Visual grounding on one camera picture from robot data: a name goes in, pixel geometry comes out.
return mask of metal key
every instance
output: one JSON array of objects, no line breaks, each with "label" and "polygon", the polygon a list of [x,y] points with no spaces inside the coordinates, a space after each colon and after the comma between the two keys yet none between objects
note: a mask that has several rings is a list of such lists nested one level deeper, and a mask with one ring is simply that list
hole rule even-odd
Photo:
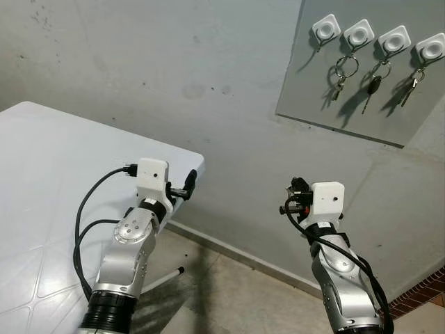
[{"label": "metal key", "polygon": [[382,77],[380,75],[374,77],[374,79],[371,81],[371,83],[368,86],[368,98],[366,99],[366,103],[364,104],[362,115],[364,114],[364,111],[366,110],[369,100],[371,99],[371,96],[379,89],[380,84],[382,83]]},{"label": "metal key", "polygon": [[419,80],[417,80],[416,78],[413,78],[413,80],[411,80],[411,84],[408,86],[408,89],[407,89],[405,95],[402,96],[402,99],[399,102],[399,103],[401,103],[400,106],[404,106],[405,105],[405,103],[408,100],[408,98],[410,97],[412,91],[414,89],[416,89],[418,83],[419,83]]},{"label": "metal key", "polygon": [[343,90],[345,86],[346,77],[340,77],[338,82],[335,84],[335,92],[332,96],[332,101],[337,101],[340,95],[340,92]]}]

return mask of white table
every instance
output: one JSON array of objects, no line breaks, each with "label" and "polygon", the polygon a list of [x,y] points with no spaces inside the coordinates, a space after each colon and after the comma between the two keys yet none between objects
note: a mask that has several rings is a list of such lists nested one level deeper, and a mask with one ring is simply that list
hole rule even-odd
[{"label": "white table", "polygon": [[[200,154],[31,102],[0,112],[0,153],[0,332],[5,334],[66,334],[79,325],[87,303],[72,265],[74,220],[99,178],[141,157],[168,161],[173,187],[182,187],[191,169],[198,175],[204,170]],[[136,202],[135,181],[124,173],[105,181],[88,201],[81,226],[122,218]],[[83,242],[90,282],[113,228],[102,225]]]}]

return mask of ceramic tile floor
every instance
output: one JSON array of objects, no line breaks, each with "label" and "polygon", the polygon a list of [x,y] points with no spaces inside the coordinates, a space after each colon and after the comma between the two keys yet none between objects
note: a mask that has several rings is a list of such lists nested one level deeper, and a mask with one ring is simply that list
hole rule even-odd
[{"label": "ceramic tile floor", "polygon": [[[164,230],[147,282],[186,272],[144,294],[132,334],[332,334],[321,300]],[[396,322],[396,334],[443,334],[445,310],[433,304]]]}]

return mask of baseboard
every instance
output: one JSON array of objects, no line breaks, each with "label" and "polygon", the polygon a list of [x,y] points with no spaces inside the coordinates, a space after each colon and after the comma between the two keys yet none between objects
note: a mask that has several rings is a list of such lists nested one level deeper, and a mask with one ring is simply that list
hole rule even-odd
[{"label": "baseboard", "polygon": [[201,233],[176,221],[169,221],[166,225],[166,228],[170,231],[182,235],[183,237],[193,240],[200,245],[210,248],[213,251],[219,252],[235,261],[243,263],[246,266],[249,266],[266,275],[281,280],[282,282],[292,285],[297,289],[300,289],[308,294],[311,294],[312,296],[321,299],[321,290],[317,284],[310,282],[309,280],[305,280],[304,278],[301,278],[294,273],[291,273],[290,271],[283,270],[275,266],[274,264],[263,261],[258,257],[255,257],[240,249],[230,246],[225,242],[217,240],[207,234]]}]

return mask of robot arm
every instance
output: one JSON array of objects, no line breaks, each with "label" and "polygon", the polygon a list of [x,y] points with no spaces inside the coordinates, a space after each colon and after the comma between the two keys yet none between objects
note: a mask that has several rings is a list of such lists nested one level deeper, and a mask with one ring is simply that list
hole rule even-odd
[{"label": "robot arm", "polygon": [[138,206],[113,231],[78,334],[129,333],[156,236],[171,217],[176,198],[188,200],[195,188],[195,170],[183,189],[172,189],[167,162],[141,159],[137,169]]},{"label": "robot arm", "polygon": [[[285,207],[280,207],[280,213],[288,217],[298,214],[296,227],[308,238],[312,272],[321,286],[334,333],[393,333],[392,322],[389,328],[385,324],[383,331],[371,291],[363,280],[363,271],[355,263],[359,258],[350,249],[346,234],[337,232],[339,218],[343,217],[344,186],[338,182],[319,182],[309,189],[303,179],[294,178],[287,190],[289,199]],[[340,248],[343,254],[329,243]]]}]

